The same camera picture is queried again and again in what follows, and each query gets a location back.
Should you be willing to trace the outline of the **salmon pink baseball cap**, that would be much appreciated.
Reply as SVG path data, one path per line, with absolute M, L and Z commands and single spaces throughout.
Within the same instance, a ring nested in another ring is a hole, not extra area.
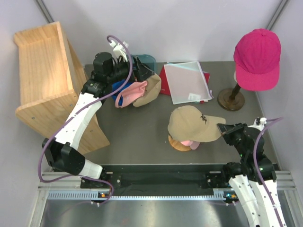
M 122 89 L 116 97 L 115 107 L 124 108 L 138 98 L 143 97 L 147 86 L 147 81 L 144 82 L 134 82 L 128 87 Z

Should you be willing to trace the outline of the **light pink baseball cap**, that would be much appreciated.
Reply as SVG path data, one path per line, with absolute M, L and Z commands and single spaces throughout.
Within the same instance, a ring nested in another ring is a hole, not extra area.
M 191 150 L 196 150 L 199 147 L 200 142 L 192 141 L 192 140 L 186 140 L 186 141 L 182 141 L 181 144 L 186 148 L 189 148 Z

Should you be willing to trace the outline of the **beige baseball cap with logo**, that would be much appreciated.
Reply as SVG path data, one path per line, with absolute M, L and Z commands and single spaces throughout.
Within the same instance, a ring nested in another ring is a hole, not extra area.
M 222 117 L 202 114 L 196 107 L 185 105 L 172 111 L 168 124 L 169 135 L 176 141 L 212 142 L 220 138 L 217 124 L 225 124 Z

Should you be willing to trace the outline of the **magenta baseball cap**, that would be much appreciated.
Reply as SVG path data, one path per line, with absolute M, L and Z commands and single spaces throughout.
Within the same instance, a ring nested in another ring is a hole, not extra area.
M 282 47 L 279 37 L 266 29 L 254 29 L 237 43 L 233 59 L 238 85 L 249 91 L 273 89 L 280 77 Z

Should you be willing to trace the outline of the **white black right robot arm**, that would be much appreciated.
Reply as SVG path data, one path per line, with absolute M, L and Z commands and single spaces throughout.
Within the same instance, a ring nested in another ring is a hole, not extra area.
M 246 123 L 217 125 L 225 142 L 235 147 L 241 157 L 239 163 L 223 166 L 221 182 L 234 190 L 251 227 L 286 226 L 274 164 L 263 149 L 265 131 L 279 121 L 280 118 L 262 117 L 250 126 Z

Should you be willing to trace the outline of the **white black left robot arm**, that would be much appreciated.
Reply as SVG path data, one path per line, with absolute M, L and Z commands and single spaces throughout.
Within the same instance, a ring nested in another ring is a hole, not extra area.
M 89 177 L 96 187 L 106 185 L 107 175 L 102 173 L 102 166 L 78 152 L 88 124 L 108 96 L 112 96 L 117 108 L 140 107 L 155 100 L 161 90 L 161 78 L 138 56 L 131 60 L 122 55 L 113 58 L 108 52 L 96 54 L 91 77 L 83 85 L 66 124 L 52 138 L 43 141 L 49 166 L 71 175 Z

